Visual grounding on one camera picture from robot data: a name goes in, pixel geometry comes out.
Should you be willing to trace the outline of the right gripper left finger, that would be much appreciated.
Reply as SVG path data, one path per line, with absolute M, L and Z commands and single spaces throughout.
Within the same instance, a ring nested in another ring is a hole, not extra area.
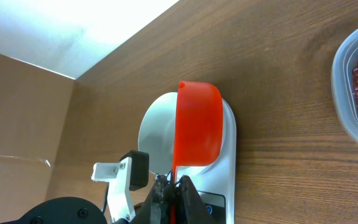
M 173 184 L 165 175 L 156 176 L 146 200 L 136 211 L 130 224 L 170 224 Z

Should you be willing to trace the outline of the red plastic measuring scoop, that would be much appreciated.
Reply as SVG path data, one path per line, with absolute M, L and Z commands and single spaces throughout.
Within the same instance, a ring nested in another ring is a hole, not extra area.
M 175 117 L 172 180 L 179 166 L 208 166 L 223 139 L 223 101 L 210 83 L 180 81 Z

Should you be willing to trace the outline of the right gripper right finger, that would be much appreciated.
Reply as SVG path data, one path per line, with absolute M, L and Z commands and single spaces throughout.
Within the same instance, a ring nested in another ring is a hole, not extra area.
M 175 202 L 176 224 L 215 224 L 216 220 L 207 212 L 199 193 L 190 177 L 184 175 L 177 188 L 177 201 Z

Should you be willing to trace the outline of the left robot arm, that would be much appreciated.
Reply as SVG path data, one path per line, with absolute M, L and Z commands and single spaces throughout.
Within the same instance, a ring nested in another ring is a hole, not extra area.
M 100 210 L 94 203 L 78 197 L 59 197 L 43 202 L 17 220 L 1 224 L 103 224 L 107 197 Z

